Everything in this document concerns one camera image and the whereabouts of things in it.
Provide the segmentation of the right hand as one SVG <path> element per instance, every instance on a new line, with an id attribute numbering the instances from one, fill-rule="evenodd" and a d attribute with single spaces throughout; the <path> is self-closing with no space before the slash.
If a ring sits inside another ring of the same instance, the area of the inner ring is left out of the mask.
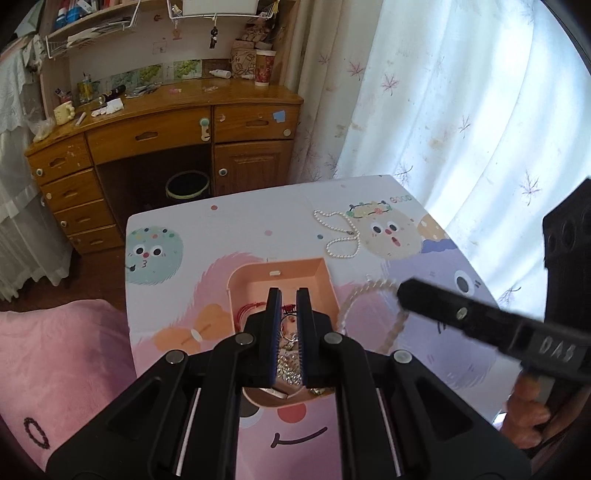
<path id="1" fill-rule="evenodd" d="M 520 449 L 530 449 L 555 437 L 581 414 L 590 397 L 585 387 L 556 414 L 538 402 L 539 380 L 529 374 L 519 375 L 506 404 L 506 417 L 501 432 Z"/>

